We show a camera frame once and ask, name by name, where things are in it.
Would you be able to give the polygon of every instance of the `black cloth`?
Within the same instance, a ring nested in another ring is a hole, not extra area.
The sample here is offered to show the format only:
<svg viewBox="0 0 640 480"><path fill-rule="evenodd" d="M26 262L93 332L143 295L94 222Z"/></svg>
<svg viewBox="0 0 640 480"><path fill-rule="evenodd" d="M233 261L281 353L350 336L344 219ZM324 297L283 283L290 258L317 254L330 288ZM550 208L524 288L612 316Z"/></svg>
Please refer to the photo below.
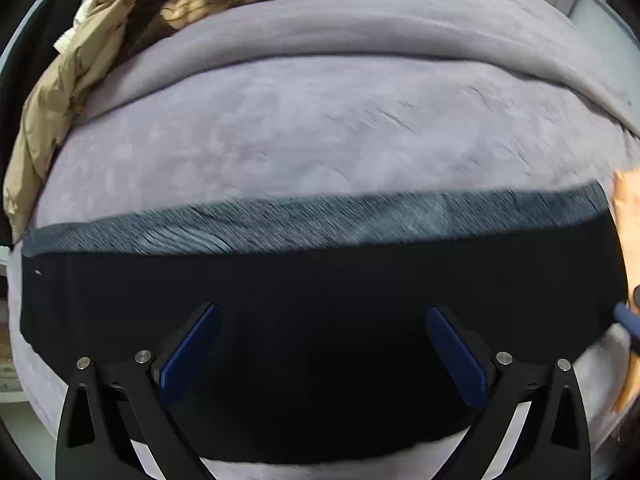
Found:
<svg viewBox="0 0 640 480"><path fill-rule="evenodd" d="M493 351L575 360L626 297L608 212L568 228L286 254L23 258L21 330L76 359L156 350L202 301L222 334L172 414L206 458L317 463L393 452L474 420L426 337L446 304ZM142 440L125 408L130 435Z"/></svg>
<svg viewBox="0 0 640 480"><path fill-rule="evenodd" d="M8 15L11 17L9 22L13 28L2 31L2 42L9 40L20 20L35 1L24 0L24 5L15 4L13 7L10 5ZM44 0L18 36L0 72L2 179L4 179L14 149L15 138L20 129L24 101L47 66L58 55L53 44L73 24L73 18L81 2L82 0ZM0 245L12 245L11 229L4 212L0 215Z"/></svg>

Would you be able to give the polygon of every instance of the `gray bedsheet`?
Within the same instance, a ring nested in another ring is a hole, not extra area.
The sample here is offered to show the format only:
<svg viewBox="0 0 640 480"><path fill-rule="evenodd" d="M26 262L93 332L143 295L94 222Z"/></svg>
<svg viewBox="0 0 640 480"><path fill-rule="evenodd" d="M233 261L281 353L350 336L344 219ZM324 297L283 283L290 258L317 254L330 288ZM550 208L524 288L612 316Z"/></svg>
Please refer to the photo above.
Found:
<svg viewBox="0 0 640 480"><path fill-rule="evenodd" d="M162 40L94 91L32 227L247 197L556 190L591 180L610 196L612 172L640 165L640 140L624 92L601 66L542 0L233 9ZM65 386L19 332L19 256L8 267L15 362L55 432ZM617 420L627 359L628 339L613 327L576 363L593 447ZM357 463L207 465L221 479L427 479L460 437Z"/></svg>

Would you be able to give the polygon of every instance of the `gray stripe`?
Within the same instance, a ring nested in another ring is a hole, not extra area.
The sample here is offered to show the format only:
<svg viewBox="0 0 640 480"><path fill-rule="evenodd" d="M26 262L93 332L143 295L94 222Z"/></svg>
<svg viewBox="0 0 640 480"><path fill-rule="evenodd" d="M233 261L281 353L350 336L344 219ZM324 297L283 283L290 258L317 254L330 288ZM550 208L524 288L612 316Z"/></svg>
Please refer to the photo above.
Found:
<svg viewBox="0 0 640 480"><path fill-rule="evenodd" d="M234 200L57 224L44 253L220 254L309 250L564 227L608 211L599 184L561 192L422 192Z"/></svg>

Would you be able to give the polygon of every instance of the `silver bolt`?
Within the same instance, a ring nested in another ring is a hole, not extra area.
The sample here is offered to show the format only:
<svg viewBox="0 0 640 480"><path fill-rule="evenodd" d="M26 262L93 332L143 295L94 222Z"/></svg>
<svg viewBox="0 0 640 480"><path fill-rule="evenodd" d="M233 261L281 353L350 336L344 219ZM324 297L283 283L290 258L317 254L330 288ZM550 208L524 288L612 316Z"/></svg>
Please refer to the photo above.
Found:
<svg viewBox="0 0 640 480"><path fill-rule="evenodd" d="M136 354L136 362L143 365L151 359L151 352L149 350L141 350Z"/></svg>
<svg viewBox="0 0 640 480"><path fill-rule="evenodd" d="M571 370L571 363L566 359L558 359L558 368L560 368L563 372L568 372Z"/></svg>
<svg viewBox="0 0 640 480"><path fill-rule="evenodd" d="M76 367L78 368L78 370L84 370L88 368L90 364L91 364L91 359L89 359L88 357L81 357L78 359L78 362L76 363Z"/></svg>
<svg viewBox="0 0 640 480"><path fill-rule="evenodd" d="M498 352L495 355L495 360L498 361L501 365L510 365L513 363L513 357L508 352Z"/></svg>

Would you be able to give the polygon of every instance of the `wall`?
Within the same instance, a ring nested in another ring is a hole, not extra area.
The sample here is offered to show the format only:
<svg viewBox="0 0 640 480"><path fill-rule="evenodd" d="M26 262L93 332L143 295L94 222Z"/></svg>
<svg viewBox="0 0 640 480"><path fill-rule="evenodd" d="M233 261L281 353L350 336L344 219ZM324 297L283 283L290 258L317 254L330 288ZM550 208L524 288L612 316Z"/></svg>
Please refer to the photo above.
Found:
<svg viewBox="0 0 640 480"><path fill-rule="evenodd" d="M577 0L570 19L596 48L640 123L640 43L606 0Z"/></svg>

